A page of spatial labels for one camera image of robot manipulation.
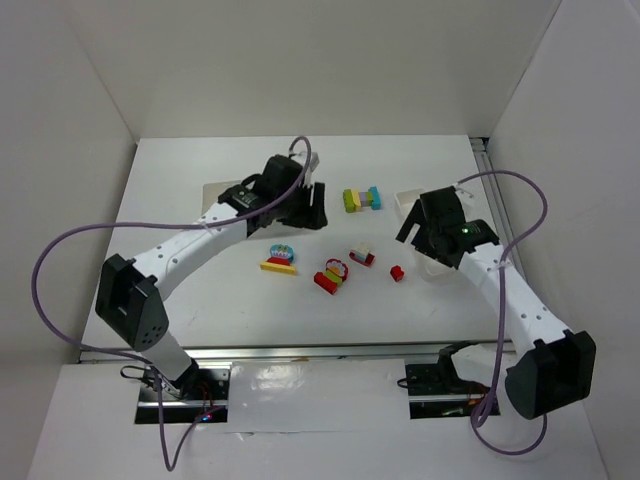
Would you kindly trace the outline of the teal frog lego brick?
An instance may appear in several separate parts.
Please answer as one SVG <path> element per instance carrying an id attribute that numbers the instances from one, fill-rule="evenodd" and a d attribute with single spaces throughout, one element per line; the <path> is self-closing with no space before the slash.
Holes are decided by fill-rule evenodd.
<path id="1" fill-rule="evenodd" d="M 270 256 L 274 258 L 280 258 L 292 263 L 295 258 L 293 248 L 288 244 L 274 244 L 270 248 Z"/>

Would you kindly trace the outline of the flower printed lego brick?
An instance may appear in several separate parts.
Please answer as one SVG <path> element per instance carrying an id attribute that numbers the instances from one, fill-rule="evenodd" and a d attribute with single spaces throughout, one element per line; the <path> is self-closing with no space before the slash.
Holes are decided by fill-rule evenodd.
<path id="1" fill-rule="evenodd" d="M 334 275 L 340 277 L 342 280 L 345 280 L 348 277 L 348 266 L 346 263 L 342 262 L 339 259 L 330 258 L 326 262 L 325 268 L 327 271 L 331 271 Z"/>

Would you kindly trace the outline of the small red lego brick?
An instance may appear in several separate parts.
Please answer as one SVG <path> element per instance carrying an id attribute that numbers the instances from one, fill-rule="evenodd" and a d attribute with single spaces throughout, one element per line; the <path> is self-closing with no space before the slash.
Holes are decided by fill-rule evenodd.
<path id="1" fill-rule="evenodd" d="M 390 269 L 390 275 L 395 282 L 400 282 L 404 278 L 405 272 L 399 265 L 394 265 Z"/>

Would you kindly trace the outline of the red curved lego brick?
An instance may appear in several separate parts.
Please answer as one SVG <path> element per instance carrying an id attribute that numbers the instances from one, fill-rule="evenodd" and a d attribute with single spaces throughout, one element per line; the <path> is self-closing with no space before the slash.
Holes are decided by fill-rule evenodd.
<path id="1" fill-rule="evenodd" d="M 360 255 L 359 253 L 356 253 L 354 251 L 350 251 L 349 252 L 349 257 L 356 263 L 366 266 L 366 267 L 371 267 L 372 264 L 375 261 L 375 256 L 371 253 L 368 253 L 366 256 Z"/>

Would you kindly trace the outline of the red base lego brick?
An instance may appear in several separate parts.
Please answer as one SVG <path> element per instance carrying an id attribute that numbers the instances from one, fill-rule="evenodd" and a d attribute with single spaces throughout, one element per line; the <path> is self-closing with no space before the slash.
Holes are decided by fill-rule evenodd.
<path id="1" fill-rule="evenodd" d="M 317 272 L 314 275 L 314 277 L 313 277 L 314 283 L 316 285 L 318 285 L 320 288 L 322 288 L 328 294 L 334 295 L 338 291 L 340 286 L 337 286 L 335 283 L 333 283 L 331 280 L 329 280 L 324 275 L 324 272 Z"/>

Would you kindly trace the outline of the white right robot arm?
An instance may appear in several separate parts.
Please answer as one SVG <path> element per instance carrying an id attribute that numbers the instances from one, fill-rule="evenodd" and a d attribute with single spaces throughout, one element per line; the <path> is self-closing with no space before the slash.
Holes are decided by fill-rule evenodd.
<path id="1" fill-rule="evenodd" d="M 440 352 L 442 375 L 454 382 L 504 386 L 515 411 L 527 420 L 585 399 L 591 391 L 596 345 L 574 333 L 537 297 L 507 260 L 504 247 L 483 220 L 469 221 L 454 187 L 423 193 L 397 239 L 409 240 L 426 257 L 457 270 L 504 320 L 503 332 L 516 362 L 493 373 L 495 354 L 471 342 Z"/>

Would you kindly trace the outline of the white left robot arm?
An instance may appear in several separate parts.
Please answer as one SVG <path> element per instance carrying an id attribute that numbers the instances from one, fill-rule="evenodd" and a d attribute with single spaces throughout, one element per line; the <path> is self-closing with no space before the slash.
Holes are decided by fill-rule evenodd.
<path id="1" fill-rule="evenodd" d="M 196 384 L 199 366 L 170 333 L 165 300 L 214 256 L 274 222 L 325 227 L 325 186 L 311 180 L 319 157 L 309 159 L 303 166 L 293 155 L 271 157 L 261 173 L 222 192 L 193 228 L 131 259 L 114 254 L 103 263 L 96 314 L 180 394 Z"/>

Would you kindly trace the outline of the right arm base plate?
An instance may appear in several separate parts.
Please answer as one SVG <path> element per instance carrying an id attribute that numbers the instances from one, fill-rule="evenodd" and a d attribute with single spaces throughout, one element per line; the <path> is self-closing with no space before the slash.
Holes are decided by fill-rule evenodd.
<path id="1" fill-rule="evenodd" d="M 452 361 L 454 353 L 476 343 L 462 341 L 442 348 L 433 362 L 407 364 L 396 385 L 409 396 L 412 420 L 469 417 L 488 393 L 482 384 L 462 380 Z"/>

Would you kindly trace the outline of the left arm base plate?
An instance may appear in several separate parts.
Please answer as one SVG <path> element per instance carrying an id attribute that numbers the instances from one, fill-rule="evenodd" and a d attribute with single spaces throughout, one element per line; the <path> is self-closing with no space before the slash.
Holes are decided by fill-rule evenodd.
<path id="1" fill-rule="evenodd" d="M 134 423 L 157 425 L 158 391 L 154 375 L 149 368 L 126 366 L 121 377 L 139 382 L 139 394 Z M 190 424 L 202 415 L 202 423 L 226 423 L 228 420 L 228 395 L 230 368 L 205 368 L 198 372 L 195 384 L 180 392 L 161 379 L 164 422 L 166 424 Z"/>

